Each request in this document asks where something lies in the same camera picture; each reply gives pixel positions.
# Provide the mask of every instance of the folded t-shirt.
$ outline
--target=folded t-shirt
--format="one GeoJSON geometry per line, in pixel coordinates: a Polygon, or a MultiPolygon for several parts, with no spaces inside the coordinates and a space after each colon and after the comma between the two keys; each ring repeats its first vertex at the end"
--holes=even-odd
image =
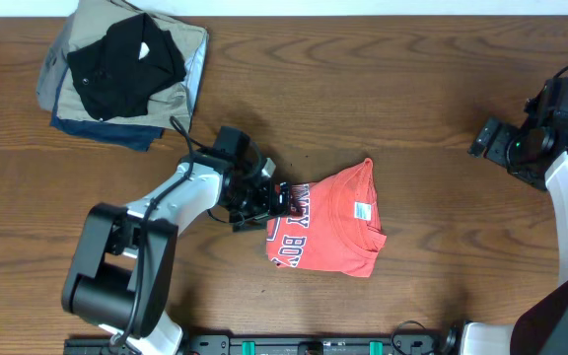
{"type": "Polygon", "coordinates": [[[269,260],[278,267],[369,277],[387,238],[372,167],[368,158],[321,182],[293,186],[299,214],[269,221],[269,260]]]}

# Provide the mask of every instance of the wood grain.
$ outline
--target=wood grain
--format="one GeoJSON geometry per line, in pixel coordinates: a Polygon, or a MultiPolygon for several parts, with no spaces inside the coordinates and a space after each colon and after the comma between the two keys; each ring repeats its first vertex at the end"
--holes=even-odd
{"type": "MultiPolygon", "coordinates": [[[[241,128],[281,178],[371,157],[389,236],[370,279],[280,270],[264,234],[199,219],[177,246],[171,315],[250,333],[383,333],[403,320],[510,323],[557,281],[547,194],[465,151],[490,114],[568,63],[568,18],[191,18],[211,34],[191,134],[241,128]]],[[[60,292],[85,216],[168,177],[184,143],[136,153],[48,126],[38,68],[63,19],[0,19],[0,354],[61,352],[100,334],[60,292]]]]}

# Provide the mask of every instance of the white wall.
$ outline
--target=white wall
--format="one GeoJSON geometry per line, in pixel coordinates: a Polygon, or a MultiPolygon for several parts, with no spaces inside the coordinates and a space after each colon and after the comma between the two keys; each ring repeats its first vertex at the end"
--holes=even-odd
{"type": "MultiPolygon", "coordinates": [[[[568,15],[568,0],[131,0],[178,16],[568,15]]],[[[0,0],[0,16],[67,16],[78,0],[0,0]]]]}

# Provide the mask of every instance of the folded clothes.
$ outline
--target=folded clothes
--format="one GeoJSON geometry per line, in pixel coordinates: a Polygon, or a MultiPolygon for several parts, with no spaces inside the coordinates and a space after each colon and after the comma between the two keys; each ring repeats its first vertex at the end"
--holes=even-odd
{"type": "Polygon", "coordinates": [[[100,40],[69,52],[67,62],[85,110],[98,120],[146,115],[151,95],[185,77],[172,35],[147,14],[111,25],[100,40]]]}
{"type": "Polygon", "coordinates": [[[269,221],[269,260],[278,267],[369,277],[387,238],[372,167],[368,158],[321,182],[293,186],[299,215],[269,221]]]}
{"type": "MultiPolygon", "coordinates": [[[[61,77],[61,84],[56,88],[56,97],[60,94],[63,79],[64,74],[61,77]]],[[[164,128],[159,127],[60,119],[56,115],[57,106],[58,102],[55,102],[49,125],[69,135],[89,138],[97,142],[117,144],[136,151],[146,152],[151,143],[155,139],[161,138],[164,132],[164,128]]]]}
{"type": "MultiPolygon", "coordinates": [[[[68,52],[100,40],[111,25],[142,13],[123,0],[80,0],[68,40],[68,52]]],[[[160,30],[171,33],[173,43],[185,62],[185,78],[182,82],[153,94],[147,103],[147,114],[133,117],[117,116],[110,123],[172,129],[169,117],[173,115],[184,127],[189,127],[207,49],[207,32],[200,27],[184,24],[168,16],[152,13],[148,15],[153,18],[160,30]]],[[[74,88],[71,70],[65,74],[57,100],[56,115],[59,118],[97,122],[85,110],[80,95],[74,88]]]]}

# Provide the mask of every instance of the stack of clothes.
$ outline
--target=stack of clothes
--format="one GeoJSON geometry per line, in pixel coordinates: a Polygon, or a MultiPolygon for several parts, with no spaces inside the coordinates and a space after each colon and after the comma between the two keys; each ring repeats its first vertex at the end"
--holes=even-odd
{"type": "Polygon", "coordinates": [[[146,151],[170,116],[190,126],[207,39],[122,0],[80,0],[45,57],[38,103],[63,132],[146,151]]]}

